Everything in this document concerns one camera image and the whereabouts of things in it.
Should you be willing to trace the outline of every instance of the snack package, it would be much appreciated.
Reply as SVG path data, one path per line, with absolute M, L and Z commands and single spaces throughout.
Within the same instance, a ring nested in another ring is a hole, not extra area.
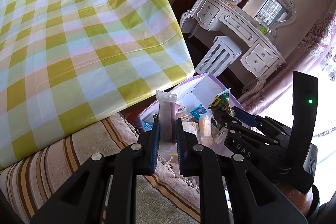
M 180 105 L 176 112 L 176 119 L 179 118 L 181 118 L 182 122 L 187 122 L 192 118 L 183 104 Z
M 198 123 L 196 122 L 182 122 L 183 130 L 197 136 Z
M 153 128 L 153 122 L 145 122 L 144 120 L 141 120 L 143 128 L 145 129 L 145 131 L 151 131 Z
M 157 90 L 156 99 L 159 101 L 160 117 L 160 146 L 159 151 L 169 151 L 176 145 L 175 131 L 175 101 L 177 96 L 172 93 Z
M 195 118 L 195 120 L 198 122 L 198 120 L 200 119 L 200 115 L 201 114 L 205 114 L 207 113 L 206 108 L 204 107 L 204 105 L 200 104 L 198 107 L 195 107 L 190 114 Z
M 209 147 L 209 146 L 213 145 L 213 139 L 211 138 L 211 139 L 200 140 L 199 143 L 201 145 Z
M 212 139 L 211 117 L 208 113 L 199 116 L 199 138 L 200 140 Z
M 223 125 L 221 125 L 219 122 L 217 122 L 214 117 L 211 117 L 211 122 L 212 122 L 212 128 L 215 127 L 218 130 L 221 130 L 221 128 L 223 127 Z
M 222 127 L 221 130 L 218 130 L 218 128 L 212 127 L 211 136 L 215 143 L 220 143 L 227 136 L 227 128 Z
M 231 109 L 229 105 L 229 95 L 230 89 L 224 90 L 218 93 L 212 104 L 208 107 L 209 109 L 219 109 L 232 117 L 235 116 L 235 112 Z

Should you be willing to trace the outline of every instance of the rug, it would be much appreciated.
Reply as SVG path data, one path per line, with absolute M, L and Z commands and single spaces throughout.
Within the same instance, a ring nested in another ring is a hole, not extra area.
M 137 141 L 137 132 L 114 114 L 0 171 L 0 190 L 24 223 L 93 153 L 104 156 Z M 106 215 L 102 208 L 102 223 Z M 137 177 L 136 222 L 198 223 L 198 187 L 180 178 L 169 163 L 158 161 L 156 173 Z

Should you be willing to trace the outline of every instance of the curtain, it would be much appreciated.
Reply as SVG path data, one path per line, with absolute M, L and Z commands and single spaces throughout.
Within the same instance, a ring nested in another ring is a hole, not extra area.
M 326 63 L 331 64 L 330 55 L 333 54 L 335 41 L 336 0 L 333 1 L 325 18 L 315 22 L 303 40 L 286 58 L 287 64 L 278 69 L 274 76 L 268 78 L 263 89 L 246 98 L 241 105 L 252 114 L 264 111 L 292 87 L 293 71 L 309 73 L 326 59 L 328 60 Z

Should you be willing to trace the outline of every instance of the snack bar wrapper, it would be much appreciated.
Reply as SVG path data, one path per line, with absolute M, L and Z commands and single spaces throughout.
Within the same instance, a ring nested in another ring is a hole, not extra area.
M 201 114 L 207 113 L 207 110 L 205 109 L 204 105 L 199 105 L 198 107 L 195 107 L 190 114 L 194 117 L 194 119 L 198 122 L 200 119 Z
M 176 144 L 175 101 L 177 96 L 157 90 L 156 99 L 159 101 L 160 151 L 170 151 L 172 146 Z
M 213 143 L 211 136 L 211 117 L 209 113 L 199 116 L 199 143 L 210 146 Z
M 230 89 L 231 88 L 218 93 L 218 95 L 216 96 L 212 104 L 208 107 L 208 109 L 220 109 L 226 114 L 229 114 L 232 117 L 234 117 L 236 114 L 229 105 Z

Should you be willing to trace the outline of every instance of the yellow checkered tablecloth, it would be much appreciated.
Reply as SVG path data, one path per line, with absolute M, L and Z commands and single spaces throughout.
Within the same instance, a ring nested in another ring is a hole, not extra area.
M 0 170 L 191 77 L 168 0 L 0 0 Z

